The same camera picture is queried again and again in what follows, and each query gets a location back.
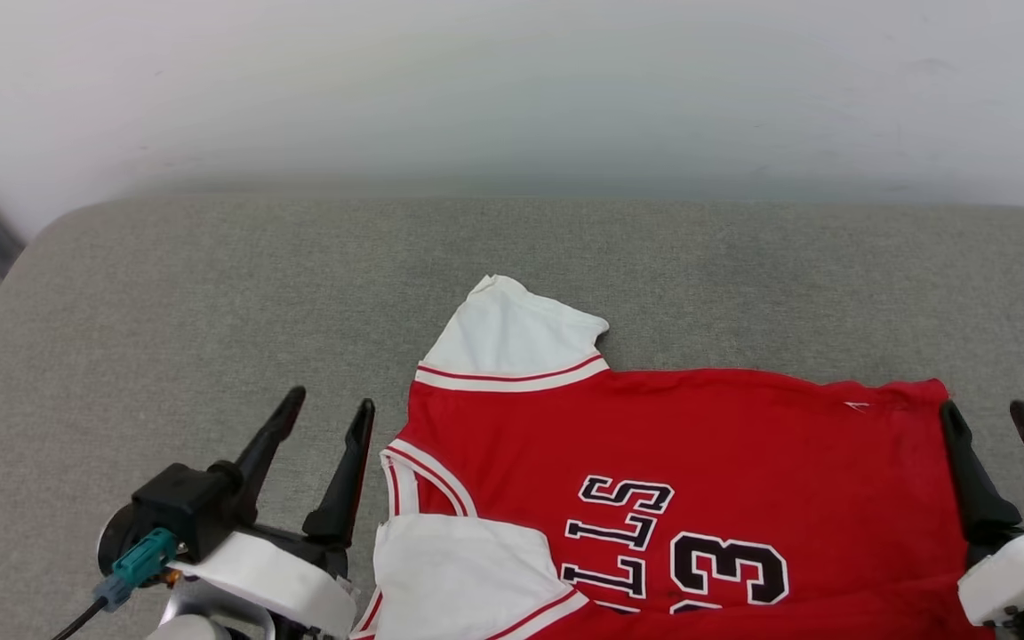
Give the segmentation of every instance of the teal connector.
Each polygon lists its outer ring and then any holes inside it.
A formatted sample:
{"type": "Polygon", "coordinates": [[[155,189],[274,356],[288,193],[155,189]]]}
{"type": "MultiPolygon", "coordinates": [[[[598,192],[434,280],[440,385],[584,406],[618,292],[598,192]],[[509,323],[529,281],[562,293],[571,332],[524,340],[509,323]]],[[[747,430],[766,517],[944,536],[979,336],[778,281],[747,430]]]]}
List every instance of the teal connector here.
{"type": "Polygon", "coordinates": [[[105,611],[118,610],[134,589],[159,575],[167,563],[176,559],[177,547],[171,530],[155,528],[113,564],[113,574],[93,588],[93,598],[104,598],[105,611]]]}

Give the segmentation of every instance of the white sleeve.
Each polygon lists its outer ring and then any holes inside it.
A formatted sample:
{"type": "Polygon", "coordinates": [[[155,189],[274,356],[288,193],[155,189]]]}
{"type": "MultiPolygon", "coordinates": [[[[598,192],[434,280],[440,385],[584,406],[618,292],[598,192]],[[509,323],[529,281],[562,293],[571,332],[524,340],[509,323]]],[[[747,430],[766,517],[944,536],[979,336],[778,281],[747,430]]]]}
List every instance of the white sleeve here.
{"type": "Polygon", "coordinates": [[[537,296],[505,275],[484,276],[444,327],[422,367],[459,376],[521,378],[598,356],[606,319],[537,296]]]}

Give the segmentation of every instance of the jersey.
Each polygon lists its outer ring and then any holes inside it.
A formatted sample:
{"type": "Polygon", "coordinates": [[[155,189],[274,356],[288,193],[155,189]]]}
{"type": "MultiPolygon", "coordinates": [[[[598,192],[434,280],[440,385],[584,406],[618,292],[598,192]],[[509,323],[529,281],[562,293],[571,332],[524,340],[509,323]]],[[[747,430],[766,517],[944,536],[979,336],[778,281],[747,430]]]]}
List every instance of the jersey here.
{"type": "Polygon", "coordinates": [[[557,579],[614,611],[790,606],[936,577],[953,596],[967,544],[941,382],[618,373],[595,348],[606,329],[481,280],[382,453],[391,513],[541,531],[557,579]]]}
{"type": "Polygon", "coordinates": [[[458,515],[396,515],[378,529],[378,640],[902,640],[992,637],[967,620],[949,575],[833,598],[671,615],[618,614],[556,578],[540,531],[458,515]]]}

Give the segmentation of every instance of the red basketball jersey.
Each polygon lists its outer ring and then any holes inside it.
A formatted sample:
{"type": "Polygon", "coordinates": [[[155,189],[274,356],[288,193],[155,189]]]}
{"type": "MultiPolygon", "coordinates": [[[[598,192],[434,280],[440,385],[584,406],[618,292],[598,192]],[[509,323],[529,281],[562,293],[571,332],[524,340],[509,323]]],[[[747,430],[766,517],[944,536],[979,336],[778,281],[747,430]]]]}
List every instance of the red basketball jersey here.
{"type": "MultiPolygon", "coordinates": [[[[481,281],[419,366],[408,425],[382,454],[393,513],[540,530],[558,579],[618,611],[809,603],[946,577],[962,616],[941,382],[617,373],[595,349],[606,328],[514,280],[481,281]]],[[[358,630],[373,627],[371,610],[358,630]]]]}

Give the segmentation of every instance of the red stripe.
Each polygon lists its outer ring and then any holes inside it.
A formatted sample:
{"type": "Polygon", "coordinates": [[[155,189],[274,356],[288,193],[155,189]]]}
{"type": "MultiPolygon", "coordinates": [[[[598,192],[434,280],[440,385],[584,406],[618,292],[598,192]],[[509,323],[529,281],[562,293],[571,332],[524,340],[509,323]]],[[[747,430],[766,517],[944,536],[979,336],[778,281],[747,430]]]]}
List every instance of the red stripe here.
{"type": "Polygon", "coordinates": [[[411,465],[414,465],[419,469],[423,469],[424,471],[426,471],[427,474],[430,474],[430,476],[439,479],[439,481],[443,483],[444,488],[446,488],[447,492],[450,492],[450,494],[453,495],[453,498],[456,499],[456,503],[458,503],[460,510],[462,511],[464,510],[464,500],[461,500],[460,496],[456,494],[456,489],[453,488],[452,483],[447,482],[446,479],[441,477],[441,475],[438,474],[437,471],[434,471],[429,467],[422,465],[421,462],[415,461],[415,459],[412,458],[410,454],[403,453],[403,451],[399,451],[397,449],[394,449],[393,446],[386,446],[386,451],[389,451],[390,455],[398,455],[401,458],[406,458],[407,461],[410,461],[411,465]]]}
{"type": "Polygon", "coordinates": [[[394,496],[394,515],[401,515],[401,492],[397,487],[397,471],[389,467],[389,490],[394,496]]]}
{"type": "Polygon", "coordinates": [[[370,609],[370,615],[367,616],[367,621],[361,624],[358,631],[366,631],[370,629],[370,624],[374,622],[374,616],[378,615],[378,608],[381,607],[381,593],[378,593],[377,598],[374,599],[374,607],[370,609]]]}
{"type": "Polygon", "coordinates": [[[497,382],[525,382],[525,381],[538,381],[541,378],[551,378],[552,376],[562,376],[562,374],[569,374],[574,372],[577,369],[586,368],[587,365],[592,364],[594,360],[601,360],[603,358],[601,353],[597,355],[590,356],[587,360],[581,361],[580,365],[575,365],[573,368],[566,368],[562,372],[552,372],[551,374],[537,374],[536,376],[523,376],[519,378],[515,377],[505,377],[505,376],[467,376],[466,374],[451,374],[447,372],[438,372],[437,369],[426,368],[424,365],[418,365],[419,372],[426,372],[428,374],[437,374],[437,376],[443,376],[446,378],[458,378],[461,381],[497,381],[497,382]]]}
{"type": "Polygon", "coordinates": [[[574,589],[572,589],[571,591],[568,592],[568,595],[562,596],[562,598],[560,598],[558,600],[555,600],[553,603],[544,604],[543,607],[536,609],[536,611],[532,611],[531,615],[525,616],[525,618],[523,618],[523,620],[520,621],[520,623],[512,625],[512,627],[509,627],[509,628],[505,629],[504,631],[502,631],[500,633],[497,633],[496,636],[488,637],[488,640],[497,640],[497,639],[500,639],[500,637],[507,636],[509,633],[512,633],[516,629],[520,629],[521,627],[523,627],[523,625],[531,623],[532,618],[536,618],[536,616],[540,616],[541,614],[544,614],[545,611],[548,611],[549,609],[553,609],[555,607],[558,607],[562,603],[566,603],[566,601],[568,601],[569,599],[573,598],[573,596],[575,594],[577,594],[577,591],[574,589]]]}

